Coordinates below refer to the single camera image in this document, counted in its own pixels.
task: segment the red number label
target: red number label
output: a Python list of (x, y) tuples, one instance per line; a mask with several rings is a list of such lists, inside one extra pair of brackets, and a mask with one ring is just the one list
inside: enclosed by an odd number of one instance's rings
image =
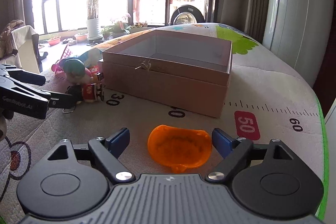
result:
[(255, 115), (251, 112), (235, 112), (236, 130), (238, 137), (244, 137), (253, 141), (260, 139), (260, 132)]

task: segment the pink box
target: pink box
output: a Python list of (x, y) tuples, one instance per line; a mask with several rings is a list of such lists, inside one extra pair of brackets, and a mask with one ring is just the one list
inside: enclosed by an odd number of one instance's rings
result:
[(169, 106), (221, 116), (232, 66), (232, 43), (154, 30), (102, 53), (107, 88)]

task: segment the play mat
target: play mat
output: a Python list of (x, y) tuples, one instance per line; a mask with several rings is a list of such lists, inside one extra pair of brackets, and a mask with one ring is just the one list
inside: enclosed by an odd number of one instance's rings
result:
[[(108, 89), (105, 102), (82, 103), (70, 114), (50, 109), (45, 120), (38, 120), (16, 113), (8, 122), (6, 139), (0, 143), (0, 215), (7, 224), (17, 223), (24, 215), (16, 199), (19, 180), (58, 141), (67, 138), (73, 144), (85, 143), (97, 136), (108, 137), (122, 127), (130, 130), (131, 141), (119, 159), (137, 177), (141, 173), (171, 172), (154, 162), (147, 152), (148, 135), (158, 125), (205, 130), (209, 134), (219, 127), (233, 137), (250, 138), (256, 143), (281, 139), (320, 177), (327, 192), (328, 146), (322, 111), (315, 93), (294, 69), (244, 33), (223, 24), (162, 29), (232, 40), (231, 79), (221, 117), (215, 119)], [(101, 58), (101, 50), (143, 32), (92, 48), (86, 53), (86, 65), (94, 65)], [(55, 77), (51, 70), (43, 74), (47, 78), (44, 90), (65, 92), (69, 86), (62, 74)], [(199, 94), (199, 100), (207, 100), (207, 94)], [(202, 167), (188, 171), (205, 175), (220, 161), (213, 149)], [(326, 202), (325, 194), (317, 212), (320, 219)]]

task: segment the orange toy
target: orange toy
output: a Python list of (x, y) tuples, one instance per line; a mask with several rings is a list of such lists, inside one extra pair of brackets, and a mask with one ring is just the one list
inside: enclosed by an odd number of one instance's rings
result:
[(147, 147), (153, 160), (178, 174), (202, 166), (210, 157), (212, 144), (204, 130), (160, 125), (149, 135)]

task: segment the silver screw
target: silver screw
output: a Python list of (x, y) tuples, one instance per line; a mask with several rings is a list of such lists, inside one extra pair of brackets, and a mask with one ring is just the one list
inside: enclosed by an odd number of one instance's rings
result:
[(208, 175), (208, 178), (211, 180), (222, 180), (225, 177), (225, 175), (221, 172), (211, 172)]
[(118, 180), (129, 180), (133, 177), (130, 172), (119, 172), (115, 175), (115, 178)]

